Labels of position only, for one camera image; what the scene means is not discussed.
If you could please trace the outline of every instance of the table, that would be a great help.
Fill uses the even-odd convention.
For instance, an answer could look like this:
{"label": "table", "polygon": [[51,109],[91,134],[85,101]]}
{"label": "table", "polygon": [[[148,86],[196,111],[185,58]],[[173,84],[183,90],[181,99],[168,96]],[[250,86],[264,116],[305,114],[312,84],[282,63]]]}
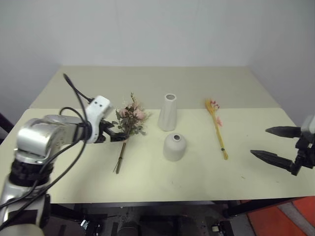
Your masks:
{"label": "table", "polygon": [[[179,94],[181,109],[174,132],[186,137],[188,149],[182,160],[167,161],[162,147],[170,132],[157,126],[159,109],[148,109],[152,114],[146,127],[148,135],[130,139],[118,175],[113,169],[121,144],[88,145],[73,169],[49,191],[52,203],[187,202],[315,195],[314,170],[302,168],[295,177],[249,152],[261,149],[295,159],[295,140],[264,132],[268,127],[294,124],[248,69],[238,67],[62,67],[0,146],[0,180],[9,173],[17,131],[27,120],[57,114],[62,106],[79,107],[73,92],[63,85],[62,72],[86,95],[102,94],[114,104],[121,104],[123,95],[127,99],[130,90],[139,94],[147,108],[160,106],[162,95],[167,92]],[[108,85],[106,92],[100,84]],[[201,109],[203,99],[212,94],[222,107],[218,115],[223,121],[221,134],[228,160],[223,159],[210,115]],[[108,120],[114,119],[112,113]],[[58,158],[52,178],[71,163],[79,148],[77,145]]]}

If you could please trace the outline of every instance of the orange floor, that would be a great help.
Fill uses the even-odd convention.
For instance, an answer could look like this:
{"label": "orange floor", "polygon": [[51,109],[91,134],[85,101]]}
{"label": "orange floor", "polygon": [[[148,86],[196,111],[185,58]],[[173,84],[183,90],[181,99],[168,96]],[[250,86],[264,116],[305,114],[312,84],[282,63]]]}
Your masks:
{"label": "orange floor", "polygon": [[[293,202],[300,213],[315,227],[315,196]],[[257,236],[305,236],[276,206],[248,214]]]}

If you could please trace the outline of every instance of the white vase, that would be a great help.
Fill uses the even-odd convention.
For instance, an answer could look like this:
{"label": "white vase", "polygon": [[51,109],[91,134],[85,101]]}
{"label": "white vase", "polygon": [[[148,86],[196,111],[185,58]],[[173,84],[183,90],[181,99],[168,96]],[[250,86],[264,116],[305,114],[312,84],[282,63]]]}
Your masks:
{"label": "white vase", "polygon": [[167,94],[164,97],[164,104],[158,118],[158,126],[163,131],[171,131],[176,127],[177,121],[177,97],[174,94]]}
{"label": "white vase", "polygon": [[178,161],[184,156],[186,146],[186,140],[181,134],[169,134],[164,141],[163,154],[167,160]]}

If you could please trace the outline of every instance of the beige table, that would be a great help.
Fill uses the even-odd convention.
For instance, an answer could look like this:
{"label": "beige table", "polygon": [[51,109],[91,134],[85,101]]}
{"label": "beige table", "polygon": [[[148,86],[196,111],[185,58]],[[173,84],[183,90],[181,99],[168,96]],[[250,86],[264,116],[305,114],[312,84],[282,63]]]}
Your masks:
{"label": "beige table", "polygon": [[[77,70],[74,67],[62,69],[73,78],[75,85],[84,93],[90,96],[97,94],[107,96],[107,93],[101,93],[102,88],[97,88],[97,76],[95,74],[100,76],[101,73],[95,73],[91,79],[83,82],[82,77],[87,76],[93,69],[89,67],[89,73],[84,72],[82,67]],[[97,70],[106,72],[104,68],[97,68]],[[118,68],[110,68],[109,71],[111,70],[117,70],[117,73],[119,71]],[[224,68],[215,68],[214,70],[219,70],[221,74],[225,73]],[[222,78],[229,82],[226,82],[225,87],[219,86],[217,88],[221,89],[225,96],[217,95],[219,98],[222,97],[222,102],[226,103],[227,107],[235,106],[234,108],[222,106],[223,108],[218,113],[223,121],[221,131],[229,154],[228,160],[223,159],[213,122],[208,112],[205,109],[190,108],[178,111],[178,125],[175,130],[186,137],[188,141],[187,152],[183,159],[178,162],[167,161],[162,155],[162,147],[164,138],[169,132],[163,132],[157,127],[159,110],[148,110],[152,113],[146,127],[148,135],[138,135],[130,139],[119,175],[115,174],[113,169],[118,159],[121,144],[90,144],[73,169],[49,191],[52,196],[52,203],[211,201],[315,195],[314,170],[302,168],[299,175],[295,177],[283,169],[262,162],[250,153],[250,149],[268,150],[293,160],[297,152],[294,148],[296,140],[273,136],[264,130],[272,126],[294,124],[249,71],[245,68],[236,68],[234,72],[233,68],[227,70],[230,72]],[[233,74],[236,74],[240,82],[233,83],[233,86],[238,85],[238,87],[232,89],[230,82],[233,80]],[[60,75],[61,71],[56,74],[43,93],[32,104],[32,107],[39,108],[27,110],[0,146],[0,179],[4,180],[9,172],[13,160],[16,134],[21,125],[31,118],[57,114],[59,108],[65,105],[78,107],[73,93],[61,85],[64,82],[59,78]],[[134,78],[134,75],[130,73],[128,73],[129,76]],[[109,78],[106,83],[114,84],[117,82]],[[186,97],[182,92],[182,95],[179,96],[181,97],[179,103],[181,103],[181,99],[188,103],[195,99],[197,103],[199,99],[202,99],[196,98],[198,91],[200,91],[201,97],[207,95],[207,89],[204,89],[207,83],[209,82],[198,81],[197,84],[202,84],[202,86],[201,88],[194,88],[196,90],[193,91],[193,96],[190,95],[190,90],[187,90]],[[149,96],[146,93],[151,91],[154,96],[158,93],[162,95],[169,89],[159,87],[154,90],[149,88],[149,84],[149,82],[146,83],[147,90],[139,90],[139,93],[142,100],[154,107],[154,104],[158,105],[157,101],[161,99],[155,100],[152,97],[146,99]],[[123,95],[127,97],[127,89],[123,88],[124,92],[120,92],[116,86],[112,85],[110,88],[108,93],[116,99],[116,104],[121,104],[121,101],[118,101],[119,97]],[[232,92],[228,99],[226,96],[229,93],[225,90],[229,91],[229,89]],[[209,91],[211,91],[209,95],[215,90],[209,87]],[[255,95],[259,97],[259,101],[255,100]],[[58,109],[41,109],[45,104],[47,107]],[[71,163],[79,149],[80,145],[77,145],[58,158],[52,178],[59,175]]]}

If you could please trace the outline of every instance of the white ceramic vase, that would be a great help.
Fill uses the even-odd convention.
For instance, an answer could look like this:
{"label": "white ceramic vase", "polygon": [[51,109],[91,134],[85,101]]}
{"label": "white ceramic vase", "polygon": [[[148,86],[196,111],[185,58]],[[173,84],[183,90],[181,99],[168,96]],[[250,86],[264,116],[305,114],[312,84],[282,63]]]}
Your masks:
{"label": "white ceramic vase", "polygon": [[163,131],[171,131],[176,127],[177,122],[177,97],[174,94],[167,94],[164,97],[164,104],[158,118],[158,126]]}
{"label": "white ceramic vase", "polygon": [[181,134],[169,134],[164,141],[163,154],[167,160],[178,161],[184,156],[186,146],[186,140]]}

